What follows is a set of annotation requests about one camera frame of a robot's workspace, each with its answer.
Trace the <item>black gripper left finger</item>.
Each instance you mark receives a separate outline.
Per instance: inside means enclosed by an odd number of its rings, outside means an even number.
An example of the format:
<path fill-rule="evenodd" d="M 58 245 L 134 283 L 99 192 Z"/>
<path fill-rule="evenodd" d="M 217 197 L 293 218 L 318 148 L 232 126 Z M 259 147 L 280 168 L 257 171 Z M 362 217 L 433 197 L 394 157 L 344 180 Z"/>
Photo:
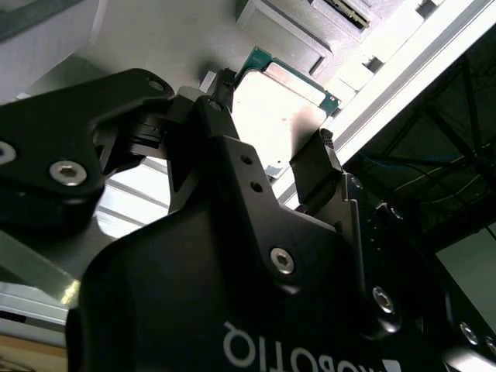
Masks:
<path fill-rule="evenodd" d="M 1 265 L 50 295 L 292 295 L 291 222 L 229 110 L 141 69 L 3 105 Z M 172 211 L 107 243 L 93 215 L 114 174 L 167 161 Z"/>

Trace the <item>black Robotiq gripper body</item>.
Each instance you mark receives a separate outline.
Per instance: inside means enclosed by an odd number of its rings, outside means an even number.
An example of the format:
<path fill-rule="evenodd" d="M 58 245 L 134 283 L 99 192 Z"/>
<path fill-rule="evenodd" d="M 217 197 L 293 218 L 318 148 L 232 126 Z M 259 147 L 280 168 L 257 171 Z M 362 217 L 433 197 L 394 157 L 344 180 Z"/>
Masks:
<path fill-rule="evenodd" d="M 258 265 L 232 216 L 193 208 L 115 241 L 91 262 L 67 319 L 72 371 L 443 371 L 412 322 L 363 336 L 333 227 L 283 209 L 294 290 Z"/>

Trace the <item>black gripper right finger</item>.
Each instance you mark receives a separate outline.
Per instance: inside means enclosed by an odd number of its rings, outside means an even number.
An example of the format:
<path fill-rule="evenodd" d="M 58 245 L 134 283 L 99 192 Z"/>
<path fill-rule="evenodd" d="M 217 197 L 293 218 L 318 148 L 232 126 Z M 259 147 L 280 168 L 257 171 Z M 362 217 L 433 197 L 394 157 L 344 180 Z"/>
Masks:
<path fill-rule="evenodd" d="M 388 204 L 344 171 L 327 129 L 299 136 L 290 160 L 301 210 L 336 229 L 353 268 L 364 336 L 403 371 L 493 371 L 495 334 L 434 253 Z"/>

